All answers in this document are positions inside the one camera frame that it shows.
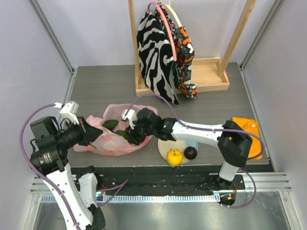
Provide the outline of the fake mangosteen green leaves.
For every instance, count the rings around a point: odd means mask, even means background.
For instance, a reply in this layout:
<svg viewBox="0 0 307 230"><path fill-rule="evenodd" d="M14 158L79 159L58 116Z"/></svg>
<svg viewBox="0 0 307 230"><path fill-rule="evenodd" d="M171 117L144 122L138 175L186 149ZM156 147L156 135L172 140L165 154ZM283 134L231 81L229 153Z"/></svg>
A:
<svg viewBox="0 0 307 230"><path fill-rule="evenodd" d="M184 150L184 156L188 160L193 160L197 157L197 149L195 147L189 146Z"/></svg>

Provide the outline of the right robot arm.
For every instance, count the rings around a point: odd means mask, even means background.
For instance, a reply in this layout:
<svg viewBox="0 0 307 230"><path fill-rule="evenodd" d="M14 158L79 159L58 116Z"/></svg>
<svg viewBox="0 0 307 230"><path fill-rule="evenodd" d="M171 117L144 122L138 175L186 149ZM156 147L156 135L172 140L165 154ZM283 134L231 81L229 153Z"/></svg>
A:
<svg viewBox="0 0 307 230"><path fill-rule="evenodd" d="M238 170L246 166L252 145L252 138L230 120L223 125L193 124L175 118L161 118L148 108L139 112L126 109L121 119L129 123L130 144L140 145L147 136L155 136L162 141L196 141L218 148L224 161L216 182L222 189L231 187Z"/></svg>

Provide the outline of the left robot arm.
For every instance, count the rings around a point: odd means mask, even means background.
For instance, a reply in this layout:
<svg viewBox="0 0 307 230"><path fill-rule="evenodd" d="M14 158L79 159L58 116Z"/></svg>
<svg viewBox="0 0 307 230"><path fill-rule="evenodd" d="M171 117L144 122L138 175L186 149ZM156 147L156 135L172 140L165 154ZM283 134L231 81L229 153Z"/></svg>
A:
<svg viewBox="0 0 307 230"><path fill-rule="evenodd" d="M67 154L76 144L92 144L103 131L90 126L81 116L77 119L77 124L71 124L65 130L58 130L56 119L50 116L32 122L30 128L38 151L31 154L30 161L55 197L67 229L102 230L106 221L95 195L101 188L102 179L94 167L89 166L75 182Z"/></svg>

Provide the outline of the pink plastic bag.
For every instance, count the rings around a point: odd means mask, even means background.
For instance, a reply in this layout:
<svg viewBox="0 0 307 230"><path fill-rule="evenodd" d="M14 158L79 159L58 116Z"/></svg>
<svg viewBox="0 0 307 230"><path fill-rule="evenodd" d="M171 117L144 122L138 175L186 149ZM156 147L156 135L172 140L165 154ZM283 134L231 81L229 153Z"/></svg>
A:
<svg viewBox="0 0 307 230"><path fill-rule="evenodd" d="M151 136L146 137L145 141L140 145L133 145L128 143L123 136L116 133L118 130L125 130L129 126L128 121L122 121L121 119L122 112L128 109L129 106L129 104L110 104L106 108L103 117L99 118L90 115L86 119L86 122L95 128L103 130L103 134L100 135L91 145L74 145L74 151L90 151L105 156L121 156L144 147L151 140ZM117 126L113 130L103 127L103 123L108 120L118 121Z"/></svg>

